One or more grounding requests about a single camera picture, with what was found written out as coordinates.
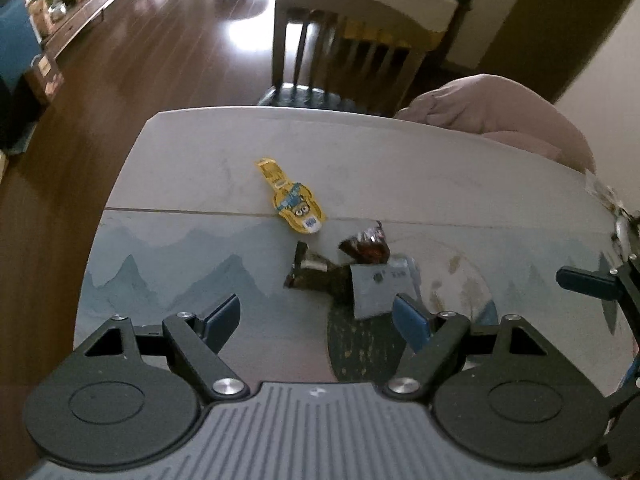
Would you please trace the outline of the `grey snack pouch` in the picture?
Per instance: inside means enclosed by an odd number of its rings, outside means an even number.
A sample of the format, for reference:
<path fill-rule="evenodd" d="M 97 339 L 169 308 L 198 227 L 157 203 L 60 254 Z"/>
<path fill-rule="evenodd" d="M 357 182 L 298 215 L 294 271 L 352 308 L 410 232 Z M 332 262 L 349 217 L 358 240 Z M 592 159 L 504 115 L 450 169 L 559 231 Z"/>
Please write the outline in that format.
<path fill-rule="evenodd" d="M 421 299 L 420 271 L 413 258 L 392 255 L 386 263 L 352 264 L 354 317 L 366 320 L 392 312 L 397 295 Z"/>

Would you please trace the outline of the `dark brown candy wrapper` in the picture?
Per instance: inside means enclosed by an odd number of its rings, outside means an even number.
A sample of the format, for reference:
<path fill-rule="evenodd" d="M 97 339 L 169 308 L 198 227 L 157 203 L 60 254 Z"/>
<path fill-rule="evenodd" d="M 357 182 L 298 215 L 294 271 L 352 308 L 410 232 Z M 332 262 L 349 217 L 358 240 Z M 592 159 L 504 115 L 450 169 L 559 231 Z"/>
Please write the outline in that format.
<path fill-rule="evenodd" d="M 374 226 L 342 240 L 338 249 L 359 264 L 384 264 L 390 258 L 390 248 L 379 221 L 375 222 Z"/>

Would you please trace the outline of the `dark wooden chair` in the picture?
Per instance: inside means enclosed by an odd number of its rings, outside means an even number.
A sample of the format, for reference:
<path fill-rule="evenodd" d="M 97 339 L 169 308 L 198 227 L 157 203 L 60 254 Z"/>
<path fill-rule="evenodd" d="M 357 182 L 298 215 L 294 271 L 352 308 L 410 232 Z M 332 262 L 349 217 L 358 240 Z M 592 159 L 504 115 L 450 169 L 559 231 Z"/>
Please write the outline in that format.
<path fill-rule="evenodd" d="M 434 49 L 375 0 L 274 0 L 271 87 L 258 104 L 392 117 Z"/>

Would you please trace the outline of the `desk lamp base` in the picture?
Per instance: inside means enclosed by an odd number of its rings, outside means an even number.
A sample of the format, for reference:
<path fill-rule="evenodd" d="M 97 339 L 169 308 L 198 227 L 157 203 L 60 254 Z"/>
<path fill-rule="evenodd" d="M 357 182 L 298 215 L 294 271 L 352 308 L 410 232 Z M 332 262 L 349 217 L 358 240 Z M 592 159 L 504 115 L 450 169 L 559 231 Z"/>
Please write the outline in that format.
<path fill-rule="evenodd" d="M 632 253 L 630 236 L 630 223 L 623 214 L 619 214 L 615 219 L 613 240 L 616 254 L 623 262 L 626 262 Z"/>

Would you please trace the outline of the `blue box on floor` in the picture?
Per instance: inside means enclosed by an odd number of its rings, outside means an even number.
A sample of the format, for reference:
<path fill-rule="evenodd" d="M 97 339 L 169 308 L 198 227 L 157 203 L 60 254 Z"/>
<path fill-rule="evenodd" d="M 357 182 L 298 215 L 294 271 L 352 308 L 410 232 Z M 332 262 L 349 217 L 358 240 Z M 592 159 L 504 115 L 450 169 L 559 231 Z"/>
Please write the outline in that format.
<path fill-rule="evenodd" d="M 13 92 L 42 50 L 25 0 L 1 0 L 0 26 L 1 79 Z"/>

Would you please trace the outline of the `yellow minion snack packet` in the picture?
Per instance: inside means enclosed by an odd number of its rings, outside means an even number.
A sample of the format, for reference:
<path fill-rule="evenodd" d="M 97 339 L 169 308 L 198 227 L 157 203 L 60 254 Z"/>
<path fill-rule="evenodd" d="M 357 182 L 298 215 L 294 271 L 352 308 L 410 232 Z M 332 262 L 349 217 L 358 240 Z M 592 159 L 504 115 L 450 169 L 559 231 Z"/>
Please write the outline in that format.
<path fill-rule="evenodd" d="M 314 193 L 306 185 L 290 179 L 274 159 L 262 158 L 255 165 L 272 189 L 273 209 L 288 226 L 300 234 L 319 232 L 326 216 Z"/>

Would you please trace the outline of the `black snack packet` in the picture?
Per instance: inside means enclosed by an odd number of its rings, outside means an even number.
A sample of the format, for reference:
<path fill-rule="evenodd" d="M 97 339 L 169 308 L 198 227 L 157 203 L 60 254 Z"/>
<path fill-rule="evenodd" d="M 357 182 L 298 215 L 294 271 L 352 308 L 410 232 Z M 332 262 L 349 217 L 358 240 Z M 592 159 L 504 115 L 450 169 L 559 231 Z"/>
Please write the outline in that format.
<path fill-rule="evenodd" d="M 284 280 L 285 288 L 326 292 L 336 300 L 352 304 L 352 269 L 348 264 L 337 264 L 306 243 L 298 242 L 290 272 Z"/>

